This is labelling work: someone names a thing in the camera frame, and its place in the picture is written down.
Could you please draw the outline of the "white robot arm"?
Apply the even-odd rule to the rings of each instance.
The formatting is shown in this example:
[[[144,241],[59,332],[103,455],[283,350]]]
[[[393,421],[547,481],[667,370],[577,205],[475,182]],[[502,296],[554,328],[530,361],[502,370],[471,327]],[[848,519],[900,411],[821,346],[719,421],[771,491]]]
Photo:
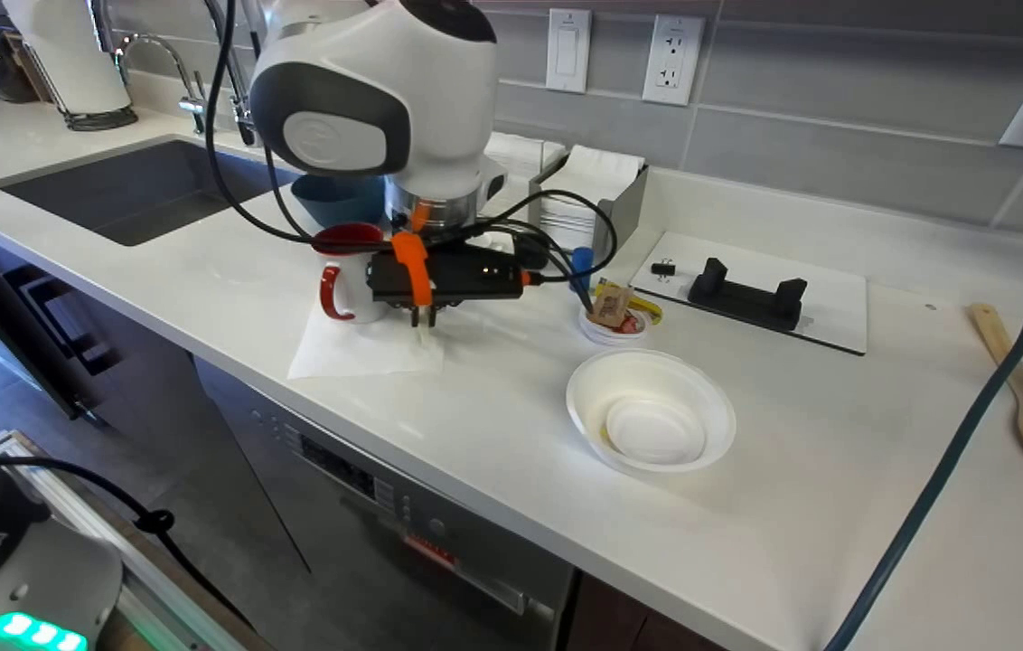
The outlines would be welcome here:
[[[362,286],[326,269],[321,313],[362,327],[386,308],[437,322],[463,302],[518,302],[527,269],[474,245],[500,36],[471,0],[272,0],[250,75],[254,133],[319,178],[386,178],[403,212],[366,241]]]

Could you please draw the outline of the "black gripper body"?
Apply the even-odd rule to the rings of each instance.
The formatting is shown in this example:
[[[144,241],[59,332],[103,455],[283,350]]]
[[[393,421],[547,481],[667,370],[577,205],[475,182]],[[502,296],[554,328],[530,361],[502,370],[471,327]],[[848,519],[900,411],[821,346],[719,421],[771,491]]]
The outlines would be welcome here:
[[[416,203],[403,225],[367,256],[366,282],[386,305],[508,302],[522,293],[522,273],[508,253],[433,227],[425,203]]]

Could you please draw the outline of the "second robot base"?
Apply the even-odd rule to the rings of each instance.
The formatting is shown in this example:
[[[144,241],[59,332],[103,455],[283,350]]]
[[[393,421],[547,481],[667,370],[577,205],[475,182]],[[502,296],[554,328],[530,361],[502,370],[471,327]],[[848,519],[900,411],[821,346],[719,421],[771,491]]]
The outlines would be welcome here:
[[[89,651],[122,560],[0,472],[0,651]]]

